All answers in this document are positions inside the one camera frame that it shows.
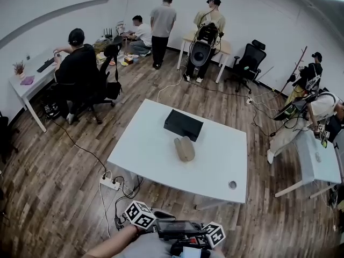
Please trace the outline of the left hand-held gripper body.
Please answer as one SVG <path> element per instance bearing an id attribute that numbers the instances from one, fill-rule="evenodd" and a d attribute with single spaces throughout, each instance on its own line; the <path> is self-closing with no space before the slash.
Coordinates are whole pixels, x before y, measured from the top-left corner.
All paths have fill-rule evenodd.
<path id="1" fill-rule="evenodd" d="M 133 200 L 124 214 L 129 222 L 141 229 L 149 229 L 157 220 L 174 220 L 175 217 L 164 210 L 149 208 L 144 202 Z"/>

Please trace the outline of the small potted plant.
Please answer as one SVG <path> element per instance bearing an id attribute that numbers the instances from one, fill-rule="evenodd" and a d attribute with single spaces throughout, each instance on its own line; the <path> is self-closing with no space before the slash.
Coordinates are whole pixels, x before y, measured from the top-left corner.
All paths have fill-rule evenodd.
<path id="1" fill-rule="evenodd" d="M 24 69 L 25 69 L 25 64 L 24 61 L 16 62 L 13 64 L 14 72 L 15 75 L 18 76 L 20 79 L 25 77 L 24 74 Z"/>

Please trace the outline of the group of colourful dishes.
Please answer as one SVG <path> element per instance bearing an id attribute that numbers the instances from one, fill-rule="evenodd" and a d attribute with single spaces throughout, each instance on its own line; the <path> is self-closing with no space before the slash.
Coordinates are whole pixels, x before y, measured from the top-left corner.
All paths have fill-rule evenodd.
<path id="1" fill-rule="evenodd" d="M 128 66 L 136 63 L 138 58 L 138 55 L 120 52 L 117 56 L 117 62 L 119 62 L 122 66 Z M 103 52 L 96 54 L 96 62 L 98 66 L 102 65 L 105 62 L 105 59 L 106 57 Z"/>

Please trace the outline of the person's left forearm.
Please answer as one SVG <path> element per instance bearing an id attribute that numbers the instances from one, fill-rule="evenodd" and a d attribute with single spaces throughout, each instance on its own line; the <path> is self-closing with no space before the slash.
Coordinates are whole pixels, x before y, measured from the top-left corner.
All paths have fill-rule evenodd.
<path id="1" fill-rule="evenodd" d="M 123 251 L 140 231 L 137 226 L 129 224 L 113 237 L 87 251 L 81 258 L 112 258 Z"/>

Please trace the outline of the black office chair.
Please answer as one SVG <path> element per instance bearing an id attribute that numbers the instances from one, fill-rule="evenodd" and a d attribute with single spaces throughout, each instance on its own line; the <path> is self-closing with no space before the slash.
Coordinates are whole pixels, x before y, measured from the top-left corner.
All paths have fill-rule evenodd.
<path id="1" fill-rule="evenodd" d="M 73 90 L 75 97 L 72 100 L 73 109 L 75 110 L 74 120 L 77 120 L 81 113 L 88 110 L 92 113 L 96 122 L 101 124 L 102 120 L 96 113 L 95 105 L 109 104 L 111 107 L 115 106 L 115 100 L 106 98 L 106 83 L 109 81 L 110 76 L 107 68 L 110 62 L 118 63 L 117 56 L 122 48 L 122 44 L 123 37 L 120 35 L 116 36 L 112 43 L 105 47 L 105 62 L 101 65 L 100 70 L 98 70 L 93 79 L 75 85 L 75 90 Z"/>
<path id="2" fill-rule="evenodd" d="M 236 81 L 238 82 L 238 86 L 235 89 L 236 93 L 239 92 L 241 86 L 247 88 L 249 94 L 252 93 L 248 83 L 254 81 L 261 72 L 259 65 L 267 56 L 265 50 L 265 44 L 258 40 L 253 40 L 246 45 L 242 57 L 234 57 L 235 60 L 232 67 L 232 73 L 235 75 Z"/>

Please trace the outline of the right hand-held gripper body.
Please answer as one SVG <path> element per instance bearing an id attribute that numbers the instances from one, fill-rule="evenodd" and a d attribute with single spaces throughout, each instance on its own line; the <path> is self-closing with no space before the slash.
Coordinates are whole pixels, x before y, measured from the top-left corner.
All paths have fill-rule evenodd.
<path id="1" fill-rule="evenodd" d="M 211 248 L 219 245 L 223 240 L 225 240 L 226 235 L 223 227 L 215 222 L 210 222 L 202 228 L 202 231 L 206 232 L 206 237 Z"/>

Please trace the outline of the grey backpack rig shell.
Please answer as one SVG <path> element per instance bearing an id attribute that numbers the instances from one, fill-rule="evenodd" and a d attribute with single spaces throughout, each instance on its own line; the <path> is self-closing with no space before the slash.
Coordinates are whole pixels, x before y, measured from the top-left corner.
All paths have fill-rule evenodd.
<path id="1" fill-rule="evenodd" d="M 191 44 L 190 60 L 196 66 L 204 65 L 210 55 L 211 50 L 215 47 L 219 31 L 215 23 L 207 21 L 201 24 L 195 33 L 194 40 Z"/>

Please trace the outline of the black keyboard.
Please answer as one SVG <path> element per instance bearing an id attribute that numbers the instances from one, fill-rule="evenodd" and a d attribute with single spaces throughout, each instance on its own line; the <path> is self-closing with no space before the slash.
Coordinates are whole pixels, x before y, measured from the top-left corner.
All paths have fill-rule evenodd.
<path id="1" fill-rule="evenodd" d="M 55 62 L 54 58 L 51 58 L 51 59 L 45 61 L 45 63 L 44 63 L 41 67 L 39 67 L 39 68 L 37 69 L 37 72 L 38 72 L 38 73 L 42 73 L 46 68 L 48 68 L 48 67 L 49 67 L 50 65 L 52 65 L 54 62 Z"/>

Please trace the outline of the wooden coat rack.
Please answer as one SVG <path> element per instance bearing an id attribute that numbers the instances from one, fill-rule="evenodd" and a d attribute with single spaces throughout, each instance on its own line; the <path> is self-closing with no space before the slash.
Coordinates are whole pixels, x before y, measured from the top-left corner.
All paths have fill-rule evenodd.
<path id="1" fill-rule="evenodd" d="M 290 75 L 289 78 L 287 79 L 287 81 L 286 81 L 286 83 L 284 84 L 282 90 L 281 90 L 281 91 L 278 91 L 278 92 L 277 92 L 277 95 L 274 96 L 274 98 L 281 96 L 282 93 L 283 93 L 283 90 L 285 89 L 285 87 L 286 87 L 290 82 L 294 82 L 294 81 L 295 81 L 295 80 L 293 79 L 293 77 L 296 76 L 296 73 L 295 73 L 295 72 L 296 72 L 296 70 L 298 69 L 300 63 L 303 62 L 303 57 L 304 57 L 304 55 L 305 55 L 305 53 L 306 53 L 306 51 L 307 51 L 307 48 L 308 48 L 308 46 L 305 46 L 305 48 L 302 49 L 302 55 L 300 56 L 299 60 L 298 60 L 297 62 L 295 62 L 295 67 L 294 67 L 294 69 L 293 69 L 291 75 Z"/>

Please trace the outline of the white desk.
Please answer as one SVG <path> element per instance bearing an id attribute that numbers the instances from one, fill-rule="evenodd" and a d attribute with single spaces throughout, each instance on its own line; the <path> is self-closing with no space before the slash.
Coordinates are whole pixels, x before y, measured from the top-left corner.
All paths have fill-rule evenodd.
<path id="1" fill-rule="evenodd" d="M 340 167 L 335 148 L 331 142 L 324 148 L 311 131 L 299 133 L 294 140 L 301 166 L 302 179 L 292 186 L 275 193 L 275 197 L 288 194 L 304 185 L 315 181 L 328 182 L 330 185 L 311 195 L 314 198 L 342 182 Z"/>
<path id="2" fill-rule="evenodd" d="M 24 78 L 33 76 L 33 82 L 30 85 L 21 85 L 23 80 L 21 80 L 16 75 L 12 75 L 9 78 L 10 85 L 16 93 L 23 109 L 25 111 L 29 110 L 30 114 L 44 133 L 46 132 L 46 128 L 33 109 L 30 103 L 30 99 L 43 87 L 45 87 L 48 83 L 55 79 L 55 65 L 53 64 L 48 66 L 42 72 L 38 72 L 38 69 L 50 59 L 54 59 L 53 48 L 44 50 L 42 53 L 33 57 L 25 63 Z"/>

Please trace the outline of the black chest-mounted screen device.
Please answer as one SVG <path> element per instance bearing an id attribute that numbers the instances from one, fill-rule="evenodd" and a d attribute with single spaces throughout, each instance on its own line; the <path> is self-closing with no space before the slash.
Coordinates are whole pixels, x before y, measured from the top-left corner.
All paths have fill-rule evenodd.
<path id="1" fill-rule="evenodd" d="M 188 220 L 157 220 L 154 231 L 164 241 L 176 240 L 170 249 L 172 255 L 182 252 L 191 258 L 210 258 L 210 245 L 206 232 L 199 224 Z"/>

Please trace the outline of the black rectangular box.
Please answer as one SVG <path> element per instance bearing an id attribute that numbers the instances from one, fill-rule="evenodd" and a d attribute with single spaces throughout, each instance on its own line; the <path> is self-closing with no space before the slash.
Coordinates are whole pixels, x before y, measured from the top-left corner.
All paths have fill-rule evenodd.
<path id="1" fill-rule="evenodd" d="M 202 127 L 202 121 L 189 117 L 174 109 L 171 110 L 170 114 L 165 119 L 163 126 L 166 130 L 181 137 L 188 137 L 193 142 L 197 141 Z"/>

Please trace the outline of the wooden top desk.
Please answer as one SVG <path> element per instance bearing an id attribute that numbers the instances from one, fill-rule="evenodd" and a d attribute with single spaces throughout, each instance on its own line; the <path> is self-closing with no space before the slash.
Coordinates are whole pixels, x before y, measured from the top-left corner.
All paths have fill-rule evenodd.
<path id="1" fill-rule="evenodd" d="M 181 49 L 180 49 L 180 54 L 179 54 L 178 63 L 177 63 L 177 70 L 180 70 L 180 67 L 181 67 L 182 55 L 184 53 L 185 44 L 186 43 L 191 44 L 191 42 L 194 39 L 195 34 L 196 34 L 196 31 L 191 31 L 182 37 Z M 230 54 L 231 54 L 230 43 L 226 40 L 221 40 L 219 46 L 216 48 L 216 51 L 219 52 L 219 54 L 220 54 L 220 60 L 218 63 L 218 65 L 220 67 L 220 71 L 217 75 L 215 82 L 219 83 L 219 81 L 222 77 L 222 74 L 224 72 L 225 66 L 226 66 L 226 64 L 230 58 Z"/>

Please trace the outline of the tan cylindrical roll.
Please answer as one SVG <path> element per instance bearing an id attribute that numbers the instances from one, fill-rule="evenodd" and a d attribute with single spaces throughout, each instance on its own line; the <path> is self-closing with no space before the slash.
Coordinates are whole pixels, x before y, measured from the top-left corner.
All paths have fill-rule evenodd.
<path id="1" fill-rule="evenodd" d="M 192 161 L 195 158 L 195 149 L 188 136 L 174 139 L 177 155 L 183 162 Z"/>

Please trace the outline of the large white power strip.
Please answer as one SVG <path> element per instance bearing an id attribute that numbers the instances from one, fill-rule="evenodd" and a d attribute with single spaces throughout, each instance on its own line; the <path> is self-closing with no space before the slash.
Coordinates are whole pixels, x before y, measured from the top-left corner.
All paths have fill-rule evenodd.
<path id="1" fill-rule="evenodd" d="M 111 171 L 106 171 L 100 178 L 99 183 L 104 185 L 110 189 L 118 191 L 120 188 L 120 183 L 116 181 L 115 178 L 112 177 Z"/>

